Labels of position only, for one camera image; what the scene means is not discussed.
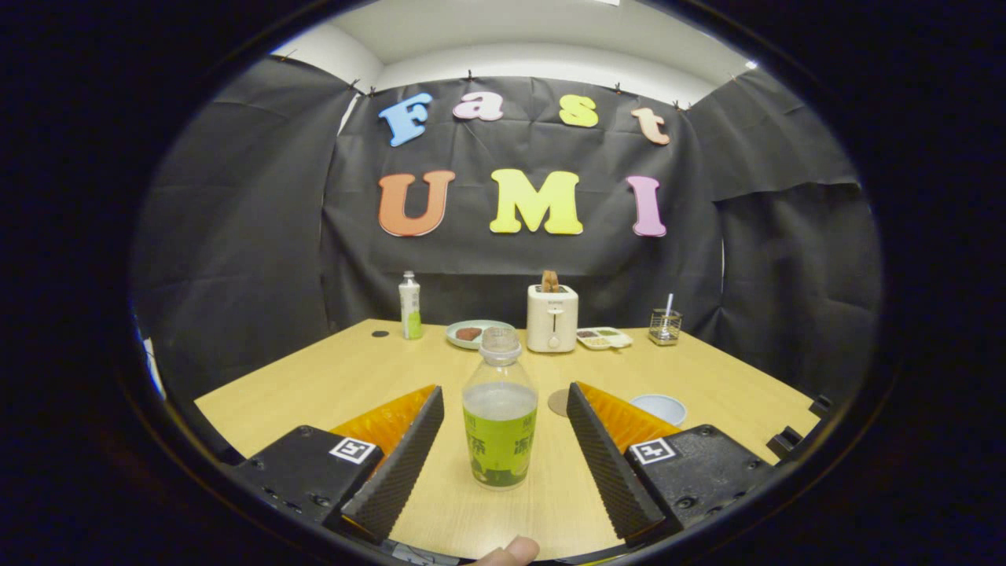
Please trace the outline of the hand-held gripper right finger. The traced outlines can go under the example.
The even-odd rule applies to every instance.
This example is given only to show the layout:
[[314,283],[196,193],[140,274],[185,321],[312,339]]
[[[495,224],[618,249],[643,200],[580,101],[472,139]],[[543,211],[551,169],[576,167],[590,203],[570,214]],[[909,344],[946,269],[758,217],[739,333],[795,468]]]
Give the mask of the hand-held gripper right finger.
[[615,534],[629,544],[712,518],[775,471],[710,424],[680,430],[583,382],[569,386],[567,415]]

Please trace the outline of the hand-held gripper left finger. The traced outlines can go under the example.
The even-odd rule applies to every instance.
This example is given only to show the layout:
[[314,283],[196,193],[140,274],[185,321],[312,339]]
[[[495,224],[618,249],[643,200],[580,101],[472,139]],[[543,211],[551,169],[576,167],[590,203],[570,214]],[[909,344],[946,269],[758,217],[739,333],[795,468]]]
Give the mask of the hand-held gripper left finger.
[[275,509],[381,543],[392,532],[443,420],[429,384],[326,431],[300,425],[234,474]]

